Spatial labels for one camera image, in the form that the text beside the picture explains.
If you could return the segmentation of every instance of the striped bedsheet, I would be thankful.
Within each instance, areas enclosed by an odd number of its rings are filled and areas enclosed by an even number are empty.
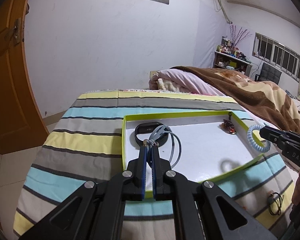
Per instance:
[[[87,180],[109,180],[122,171],[122,120],[128,114],[232,110],[248,126],[251,117],[230,97],[159,91],[103,91],[82,94],[48,136],[31,165],[15,213],[16,239]],[[286,230],[294,189],[272,147],[254,166],[218,186],[276,236]],[[269,192],[283,195],[282,213],[270,215]],[[171,201],[127,202],[122,240],[175,239]]]

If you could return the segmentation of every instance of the door hinge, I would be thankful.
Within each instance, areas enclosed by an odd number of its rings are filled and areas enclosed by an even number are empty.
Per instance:
[[[5,40],[13,39],[14,45],[17,45],[21,41],[21,18],[18,18],[14,22],[14,26],[4,36]]]

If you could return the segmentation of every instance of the black fitness tracker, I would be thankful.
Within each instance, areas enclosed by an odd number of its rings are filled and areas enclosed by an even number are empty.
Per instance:
[[[141,141],[137,135],[138,134],[145,134],[145,133],[152,133],[154,129],[156,129],[158,126],[163,125],[160,122],[147,122],[147,123],[142,123],[139,124],[136,129],[134,130],[134,138],[137,142],[137,144],[141,147],[143,146],[143,141]],[[168,133],[163,133],[157,140],[156,142],[159,143],[159,147],[164,145],[167,140],[168,140],[169,134]]]

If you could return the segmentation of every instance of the keychain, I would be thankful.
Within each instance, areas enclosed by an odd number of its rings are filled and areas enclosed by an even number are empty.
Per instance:
[[[223,119],[223,123],[220,125],[226,133],[236,134],[236,130],[234,128],[234,123],[231,121],[231,112],[229,112],[229,120]]]

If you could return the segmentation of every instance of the blue gripper pad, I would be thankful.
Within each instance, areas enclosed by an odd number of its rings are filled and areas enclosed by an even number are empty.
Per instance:
[[[157,195],[157,178],[155,175],[155,161],[154,161],[154,154],[153,154],[153,148],[150,149],[151,151],[151,162],[152,162],[152,167],[151,167],[151,173],[152,173],[152,194],[154,199],[156,198]]]
[[[143,174],[142,174],[142,182],[141,182],[141,184],[143,185],[142,199],[145,198],[145,194],[146,194],[146,174],[147,174],[147,148],[145,147],[145,154],[143,156]]]

